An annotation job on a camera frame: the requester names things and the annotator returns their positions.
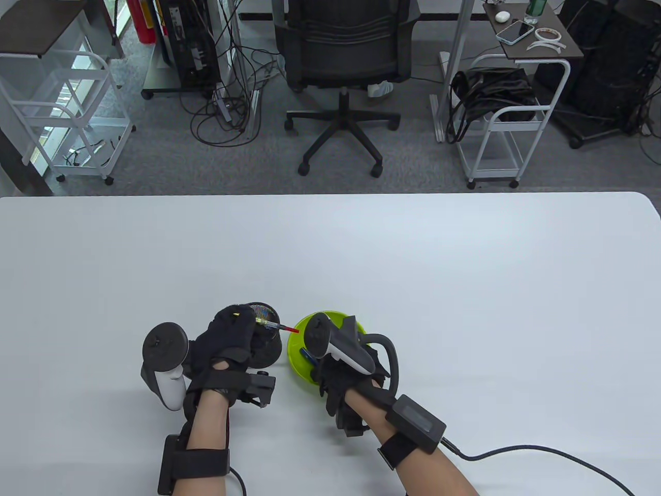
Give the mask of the person's left hand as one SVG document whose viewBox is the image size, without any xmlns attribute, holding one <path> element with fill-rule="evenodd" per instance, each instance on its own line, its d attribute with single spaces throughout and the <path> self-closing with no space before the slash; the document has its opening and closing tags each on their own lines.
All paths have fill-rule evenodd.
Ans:
<svg viewBox="0 0 661 496">
<path fill-rule="evenodd" d="M 190 378 L 206 385 L 210 373 L 219 371 L 246 374 L 251 357 L 251 340 L 257 324 L 250 305 L 229 305 L 217 312 L 207 330 L 192 341 L 189 349 Z"/>
</svg>

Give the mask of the person's right hand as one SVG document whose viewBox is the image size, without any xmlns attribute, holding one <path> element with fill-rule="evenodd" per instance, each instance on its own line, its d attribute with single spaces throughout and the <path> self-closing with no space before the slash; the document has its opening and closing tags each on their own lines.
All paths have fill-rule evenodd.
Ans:
<svg viewBox="0 0 661 496">
<path fill-rule="evenodd" d="M 330 354 L 321 359 L 318 366 L 312 370 L 311 377 L 318 383 L 320 395 L 326 395 L 328 415 L 337 414 L 341 404 L 344 403 L 348 390 L 363 383 L 370 386 L 376 383 L 378 387 L 382 387 L 385 380 L 390 378 L 389 371 L 379 361 L 377 350 L 370 345 L 362 345 L 362 350 L 367 352 L 375 365 L 375 371 L 372 374 L 362 374 L 347 363 L 333 359 Z"/>
</svg>

